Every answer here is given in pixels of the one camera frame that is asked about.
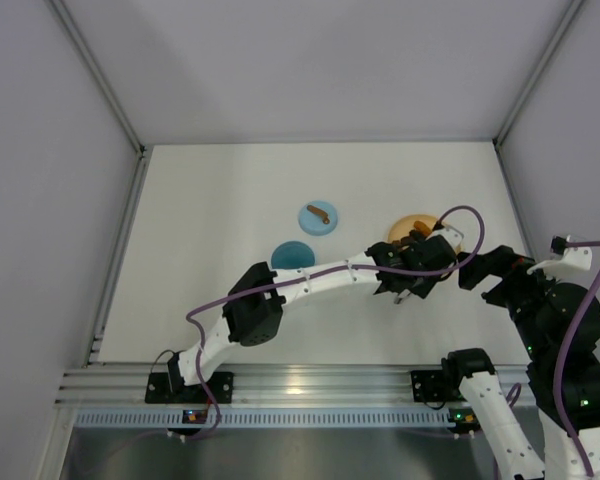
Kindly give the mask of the metal serving tongs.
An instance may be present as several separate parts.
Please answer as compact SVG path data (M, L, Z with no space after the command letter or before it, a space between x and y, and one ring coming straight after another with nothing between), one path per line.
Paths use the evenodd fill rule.
M408 299L411 296L411 293L408 291L403 291L400 294L398 294L395 298L394 298L394 303L396 305L400 305L402 304L406 299Z

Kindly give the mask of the light blue cylindrical container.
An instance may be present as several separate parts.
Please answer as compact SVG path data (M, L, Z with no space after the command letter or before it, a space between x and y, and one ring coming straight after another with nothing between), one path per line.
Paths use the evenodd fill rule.
M273 269L298 269L315 265L315 253L307 244L292 240L277 246L271 254Z

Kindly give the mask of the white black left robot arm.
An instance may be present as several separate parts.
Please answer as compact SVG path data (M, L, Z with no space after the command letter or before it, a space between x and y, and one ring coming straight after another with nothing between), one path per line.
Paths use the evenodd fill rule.
M227 296L194 308L186 320L199 340L168 361L172 390L206 383L239 348L275 338L294 308L346 296L426 297L457 268L462 236L448 228L429 235L414 231L398 242L378 242L342 261L308 268L274 269L266 262L251 267Z

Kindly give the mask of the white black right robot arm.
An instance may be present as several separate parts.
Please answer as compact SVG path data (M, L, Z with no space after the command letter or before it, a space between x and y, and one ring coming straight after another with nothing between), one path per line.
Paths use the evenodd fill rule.
M594 354L600 242L556 237L552 251L542 262L506 246L460 256L460 288L499 278L483 298L507 310L530 360L542 455L529 444L484 350L458 350L442 360L449 389L470 404L503 479L600 479L600 362Z

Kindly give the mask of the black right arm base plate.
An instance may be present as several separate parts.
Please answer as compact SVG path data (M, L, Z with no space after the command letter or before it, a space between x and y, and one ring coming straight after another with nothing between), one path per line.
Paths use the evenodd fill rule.
M413 399L417 403L439 407L463 399L459 390L452 385L442 370L412 370L410 379Z

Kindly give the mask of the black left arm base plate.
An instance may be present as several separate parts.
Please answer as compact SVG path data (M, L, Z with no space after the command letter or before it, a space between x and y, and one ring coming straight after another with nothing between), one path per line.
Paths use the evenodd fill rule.
M232 372L215 372L206 385L218 404L232 403L234 386ZM179 388L170 384L167 372L149 374L144 395L146 404L203 404L208 400L209 396L200 384Z

